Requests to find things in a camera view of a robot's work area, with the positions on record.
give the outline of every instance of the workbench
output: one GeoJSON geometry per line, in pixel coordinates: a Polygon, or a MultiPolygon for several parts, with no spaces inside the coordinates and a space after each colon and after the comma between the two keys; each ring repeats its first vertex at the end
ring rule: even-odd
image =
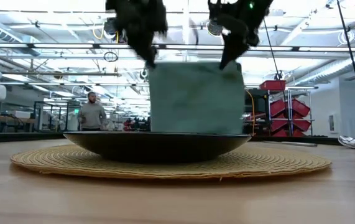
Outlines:
{"type": "Polygon", "coordinates": [[[66,139],[0,143],[0,223],[355,224],[355,150],[285,146],[333,161],[315,174],[165,182],[38,174],[12,166],[10,155],[70,144],[66,139]]]}

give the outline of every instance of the green cloth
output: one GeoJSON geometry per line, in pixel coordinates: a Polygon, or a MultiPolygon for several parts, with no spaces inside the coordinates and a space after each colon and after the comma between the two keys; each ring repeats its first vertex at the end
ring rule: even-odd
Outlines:
{"type": "Polygon", "coordinates": [[[242,134],[245,90],[231,62],[158,63],[149,73],[154,132],[242,134]]]}

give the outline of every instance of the straw placemat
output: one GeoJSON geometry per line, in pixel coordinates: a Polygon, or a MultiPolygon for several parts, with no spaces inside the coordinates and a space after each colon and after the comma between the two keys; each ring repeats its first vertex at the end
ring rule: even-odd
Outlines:
{"type": "Polygon", "coordinates": [[[261,177],[312,172],[331,165],[331,161],[327,159],[304,152],[245,145],[215,160],[191,164],[115,162],[76,145],[22,152],[13,155],[11,161],[41,173],[120,179],[261,177]]]}

